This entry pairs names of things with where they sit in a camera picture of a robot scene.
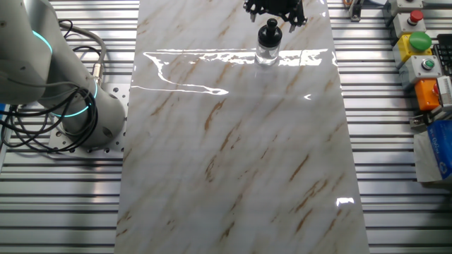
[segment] blue label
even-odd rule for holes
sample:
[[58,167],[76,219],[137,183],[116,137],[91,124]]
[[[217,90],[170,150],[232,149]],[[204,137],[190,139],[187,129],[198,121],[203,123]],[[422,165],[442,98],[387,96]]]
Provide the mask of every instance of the blue label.
[[427,128],[443,179],[452,174],[452,121],[435,121]]

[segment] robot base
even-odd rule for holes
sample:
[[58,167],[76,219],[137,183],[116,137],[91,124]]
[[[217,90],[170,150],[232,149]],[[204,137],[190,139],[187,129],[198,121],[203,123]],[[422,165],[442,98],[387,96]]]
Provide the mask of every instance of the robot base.
[[[124,111],[126,112],[127,119],[127,111],[129,104],[129,90],[130,87],[128,85],[118,85],[118,84],[109,84],[105,83],[102,85],[102,88],[105,92],[111,93],[116,96],[118,100],[121,102],[124,107]],[[90,159],[104,159],[104,158],[118,158],[122,159],[124,154],[124,146],[125,146],[125,134],[126,134],[126,125],[127,121],[124,123],[121,133],[113,139],[112,142],[104,145],[98,150],[90,150],[84,147],[78,147],[71,152],[63,152],[63,155],[49,154],[50,157],[55,159],[61,159],[62,157],[77,157],[77,158],[90,158]],[[72,141],[60,133],[57,129],[52,130],[50,134],[50,147],[63,148],[68,144],[72,143]]]

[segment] glass bottle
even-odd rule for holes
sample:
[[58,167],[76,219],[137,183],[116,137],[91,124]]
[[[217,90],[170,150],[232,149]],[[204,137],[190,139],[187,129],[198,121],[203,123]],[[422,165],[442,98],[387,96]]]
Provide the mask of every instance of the glass bottle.
[[267,20],[258,33],[258,45],[256,48],[256,61],[264,66],[272,66],[280,52],[283,32],[278,27],[278,21],[274,18]]

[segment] yellow switch box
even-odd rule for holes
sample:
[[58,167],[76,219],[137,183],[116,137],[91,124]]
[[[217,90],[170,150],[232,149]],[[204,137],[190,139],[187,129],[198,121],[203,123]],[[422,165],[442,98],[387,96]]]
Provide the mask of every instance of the yellow switch box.
[[431,111],[439,106],[439,95],[436,78],[420,80],[415,85],[417,102],[421,111]]
[[412,33],[411,35],[403,35],[397,42],[397,44],[393,48],[395,65],[397,68],[403,66],[403,64],[411,57],[411,56],[431,56],[432,50],[430,49],[430,45],[432,45],[430,39],[430,44],[427,42],[419,42],[417,32]]

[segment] green button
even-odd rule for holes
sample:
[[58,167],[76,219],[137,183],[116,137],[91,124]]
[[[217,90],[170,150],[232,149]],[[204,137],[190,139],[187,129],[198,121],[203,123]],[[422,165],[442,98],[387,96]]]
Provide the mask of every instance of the green button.
[[423,52],[428,50],[432,45],[432,39],[423,32],[414,32],[410,36],[411,47]]
[[432,60],[426,60],[425,65],[433,68],[433,67],[435,67],[435,62],[433,62]]

